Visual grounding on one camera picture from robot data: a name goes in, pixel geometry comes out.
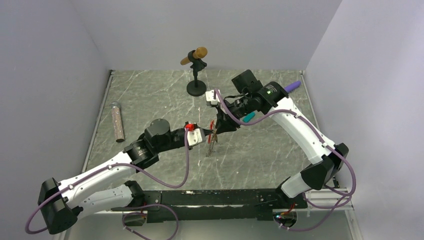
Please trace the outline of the red carabiner keyring with chain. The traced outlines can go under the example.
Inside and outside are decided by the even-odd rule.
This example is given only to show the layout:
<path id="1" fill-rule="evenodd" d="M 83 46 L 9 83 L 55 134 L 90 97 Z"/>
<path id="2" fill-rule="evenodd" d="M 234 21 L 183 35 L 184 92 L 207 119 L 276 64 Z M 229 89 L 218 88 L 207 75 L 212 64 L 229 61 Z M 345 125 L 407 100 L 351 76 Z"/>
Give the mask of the red carabiner keyring with chain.
<path id="1" fill-rule="evenodd" d="M 218 142 L 218 137 L 217 137 L 217 130 L 216 130 L 216 125 L 215 125 L 215 120 L 212 120 L 210 122 L 210 130 L 211 130 L 211 134 L 208 136 L 208 150 L 206 152 L 206 157 L 210 157 L 214 151 L 214 146 L 215 143 Z"/>

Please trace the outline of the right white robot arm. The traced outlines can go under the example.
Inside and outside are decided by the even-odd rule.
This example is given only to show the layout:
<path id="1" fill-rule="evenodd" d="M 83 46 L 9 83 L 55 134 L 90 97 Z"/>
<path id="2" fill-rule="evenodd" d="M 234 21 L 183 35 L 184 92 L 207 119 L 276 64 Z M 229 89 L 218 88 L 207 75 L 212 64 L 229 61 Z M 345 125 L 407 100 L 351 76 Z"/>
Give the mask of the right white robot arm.
<path id="1" fill-rule="evenodd" d="M 206 92 L 207 104 L 217 109 L 216 133 L 234 132 L 241 125 L 254 125 L 253 121 L 243 122 L 241 119 L 254 111 L 263 113 L 295 140 L 310 163 L 277 187 L 276 203 L 288 208 L 298 195 L 321 190 L 342 168 L 349 148 L 344 143 L 336 144 L 321 133 L 277 82 L 262 85 L 248 69 L 234 77 L 232 83 L 238 91 L 232 103 L 217 89 Z"/>

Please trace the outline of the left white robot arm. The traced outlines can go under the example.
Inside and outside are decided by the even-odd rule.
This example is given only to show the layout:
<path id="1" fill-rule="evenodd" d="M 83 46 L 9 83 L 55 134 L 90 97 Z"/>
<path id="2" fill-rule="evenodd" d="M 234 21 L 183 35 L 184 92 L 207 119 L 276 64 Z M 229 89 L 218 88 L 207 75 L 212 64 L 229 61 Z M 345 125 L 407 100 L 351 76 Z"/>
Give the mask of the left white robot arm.
<path id="1" fill-rule="evenodd" d="M 116 188 L 105 188 L 118 180 L 130 177 L 159 161 L 159 153 L 192 147 L 204 143 L 213 131 L 186 122 L 184 127 L 171 130 L 167 120 L 158 118 L 139 138 L 110 160 L 80 175 L 57 181 L 45 180 L 40 188 L 38 211 L 51 235 L 72 227 L 79 219 L 112 208 L 139 209 L 144 193 L 135 181 Z"/>

